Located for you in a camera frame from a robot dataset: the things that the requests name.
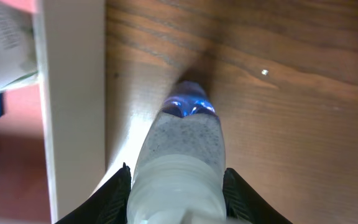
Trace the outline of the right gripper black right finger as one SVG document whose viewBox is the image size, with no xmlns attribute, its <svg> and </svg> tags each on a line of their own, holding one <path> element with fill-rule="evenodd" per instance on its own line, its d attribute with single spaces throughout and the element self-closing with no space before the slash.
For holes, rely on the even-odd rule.
<svg viewBox="0 0 358 224">
<path fill-rule="evenodd" d="M 232 168 L 224 172 L 223 195 L 229 218 L 252 224 L 291 224 Z"/>
</svg>

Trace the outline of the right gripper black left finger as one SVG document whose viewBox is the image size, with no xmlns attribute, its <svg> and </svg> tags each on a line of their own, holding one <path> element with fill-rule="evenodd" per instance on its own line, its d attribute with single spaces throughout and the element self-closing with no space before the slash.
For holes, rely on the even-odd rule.
<svg viewBox="0 0 358 224">
<path fill-rule="evenodd" d="M 126 164 L 87 201 L 56 224 L 126 224 L 131 171 Z"/>
</svg>

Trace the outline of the clear spray bottle dark base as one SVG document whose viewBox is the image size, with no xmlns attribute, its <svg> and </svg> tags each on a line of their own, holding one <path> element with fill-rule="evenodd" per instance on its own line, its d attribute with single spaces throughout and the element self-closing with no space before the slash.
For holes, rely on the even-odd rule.
<svg viewBox="0 0 358 224">
<path fill-rule="evenodd" d="M 221 123 L 203 88 L 184 81 L 163 102 L 140 150 L 128 223 L 181 223 L 197 214 L 226 219 Z"/>
</svg>

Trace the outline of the green white soap bar pack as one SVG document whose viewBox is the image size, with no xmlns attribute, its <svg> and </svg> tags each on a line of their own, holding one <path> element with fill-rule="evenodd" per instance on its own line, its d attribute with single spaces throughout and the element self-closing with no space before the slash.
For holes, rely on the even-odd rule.
<svg viewBox="0 0 358 224">
<path fill-rule="evenodd" d="M 0 92 L 30 85 L 37 74 L 32 14 L 0 2 Z"/>
</svg>

